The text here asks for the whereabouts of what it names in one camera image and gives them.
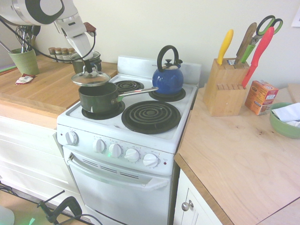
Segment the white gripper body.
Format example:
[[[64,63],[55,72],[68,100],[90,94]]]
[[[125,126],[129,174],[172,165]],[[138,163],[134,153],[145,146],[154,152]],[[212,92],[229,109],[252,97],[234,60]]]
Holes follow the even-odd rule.
[[[81,58],[91,59],[93,57],[90,42],[85,33],[82,33],[76,37],[66,37],[66,39],[81,56]]]

